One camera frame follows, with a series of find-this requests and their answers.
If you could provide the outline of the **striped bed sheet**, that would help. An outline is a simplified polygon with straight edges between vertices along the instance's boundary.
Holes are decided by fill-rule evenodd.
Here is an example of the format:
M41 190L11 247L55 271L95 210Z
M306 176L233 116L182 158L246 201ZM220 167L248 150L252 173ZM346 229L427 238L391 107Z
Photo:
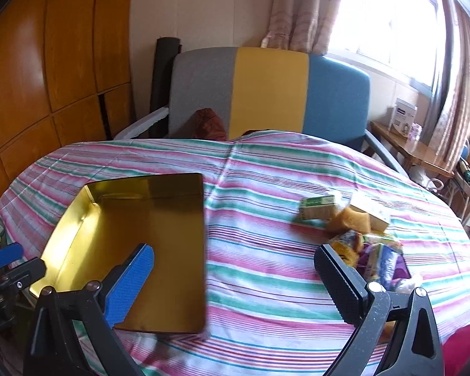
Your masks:
M375 159L299 133L232 142L146 139L72 144L37 160L0 198L6 239L42 253L87 182L145 174L204 177L207 338L122 332L147 375L324 373L352 332L313 266L322 223L297 217L330 189L387 207L389 233L420 278L446 340L470 324L470 240L441 200Z

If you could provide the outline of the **white plastic bag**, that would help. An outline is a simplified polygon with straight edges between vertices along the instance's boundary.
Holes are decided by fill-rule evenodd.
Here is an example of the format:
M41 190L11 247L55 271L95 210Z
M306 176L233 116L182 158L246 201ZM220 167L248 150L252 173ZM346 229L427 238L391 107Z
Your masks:
M412 181L433 194L437 194L444 188L443 181L436 177L428 176L425 168L421 165L413 165L409 169L408 176Z

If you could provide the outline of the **yellow sponge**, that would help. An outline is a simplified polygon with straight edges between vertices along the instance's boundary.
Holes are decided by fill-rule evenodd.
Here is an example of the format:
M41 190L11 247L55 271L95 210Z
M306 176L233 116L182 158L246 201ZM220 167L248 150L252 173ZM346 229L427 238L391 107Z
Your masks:
M355 211L347 206L328 222L326 229L332 233L343 233L349 230L366 234L371 232L368 213Z

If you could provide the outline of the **dark red cushion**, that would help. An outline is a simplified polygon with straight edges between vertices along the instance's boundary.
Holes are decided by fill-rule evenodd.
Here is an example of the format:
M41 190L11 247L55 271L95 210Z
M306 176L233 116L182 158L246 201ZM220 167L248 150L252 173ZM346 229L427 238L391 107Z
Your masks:
M210 108L197 110L193 116L191 138L209 141L226 141L227 132L222 119Z

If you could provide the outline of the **wooden side table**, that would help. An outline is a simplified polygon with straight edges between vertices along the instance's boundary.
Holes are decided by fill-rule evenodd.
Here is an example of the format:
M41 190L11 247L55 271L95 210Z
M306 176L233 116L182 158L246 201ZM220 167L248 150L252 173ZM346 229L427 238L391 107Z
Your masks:
M391 147L391 152L400 154L403 157L402 168L409 172L413 165L420 165L423 168L438 173L447 178L454 176L453 167L428 145L420 141L412 141L408 138L393 133L388 127L376 121L370 122L371 133L378 139L384 139Z

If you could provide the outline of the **wooden wardrobe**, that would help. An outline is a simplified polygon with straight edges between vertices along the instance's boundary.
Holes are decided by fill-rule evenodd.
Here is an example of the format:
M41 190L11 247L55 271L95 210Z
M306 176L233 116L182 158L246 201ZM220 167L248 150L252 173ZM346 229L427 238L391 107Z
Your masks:
M59 147L136 118L130 0L7 0L0 10L0 197Z

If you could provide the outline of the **patterned window curtain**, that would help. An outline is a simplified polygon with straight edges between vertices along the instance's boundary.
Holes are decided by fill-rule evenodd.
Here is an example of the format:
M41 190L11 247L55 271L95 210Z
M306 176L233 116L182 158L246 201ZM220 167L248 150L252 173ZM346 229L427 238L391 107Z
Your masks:
M341 0L273 0L261 46L325 55Z

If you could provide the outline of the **green white medicine box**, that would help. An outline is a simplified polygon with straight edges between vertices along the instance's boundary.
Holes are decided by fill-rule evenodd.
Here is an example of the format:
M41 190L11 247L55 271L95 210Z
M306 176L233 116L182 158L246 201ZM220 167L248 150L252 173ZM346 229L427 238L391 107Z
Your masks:
M339 210L338 198L334 194L303 198L299 204L299 215L302 220L329 220Z

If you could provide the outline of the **cream white carton box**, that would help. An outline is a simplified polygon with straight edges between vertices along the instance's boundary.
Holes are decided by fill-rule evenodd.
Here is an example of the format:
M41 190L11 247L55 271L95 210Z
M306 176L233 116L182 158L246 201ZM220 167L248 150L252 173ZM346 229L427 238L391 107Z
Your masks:
M361 194L352 194L349 206L356 212L368 214L372 231L384 232L390 225L391 217L387 208Z

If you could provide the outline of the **white appliance box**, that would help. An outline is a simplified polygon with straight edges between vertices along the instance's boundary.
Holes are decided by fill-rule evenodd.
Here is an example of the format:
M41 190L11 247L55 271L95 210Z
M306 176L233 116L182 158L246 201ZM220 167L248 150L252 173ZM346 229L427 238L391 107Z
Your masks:
M411 127L414 124L417 111L418 107L415 104L409 104L408 102L398 98L394 108L392 109L389 129L404 138L408 138Z

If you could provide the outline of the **purple foil sachet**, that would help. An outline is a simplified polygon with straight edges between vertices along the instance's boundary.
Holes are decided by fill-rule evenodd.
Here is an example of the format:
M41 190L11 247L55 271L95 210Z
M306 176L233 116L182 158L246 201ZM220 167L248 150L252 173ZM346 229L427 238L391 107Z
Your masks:
M364 271L365 271L365 267L366 267L367 262L368 262L368 255L362 255L360 257L360 259L358 261L358 265L357 265L358 273L360 273L362 275L363 279L364 279ZM411 278L411 275L409 273L408 267L407 267L404 259L402 258L402 256L400 256L397 260L397 263L396 263L396 270L395 270L395 273L393 275L393 279L390 282L390 285L385 289L388 290L398 280L410 279L410 278Z

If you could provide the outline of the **gold metal tin box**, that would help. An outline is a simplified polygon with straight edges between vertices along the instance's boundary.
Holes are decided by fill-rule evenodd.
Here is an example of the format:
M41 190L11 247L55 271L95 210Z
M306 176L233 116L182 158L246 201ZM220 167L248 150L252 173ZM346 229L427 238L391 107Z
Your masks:
M199 173L127 177L80 189L52 232L41 259L46 272L32 284L79 290L103 280L136 247L149 245L153 269L126 314L110 305L118 329L197 334L206 325L204 183Z

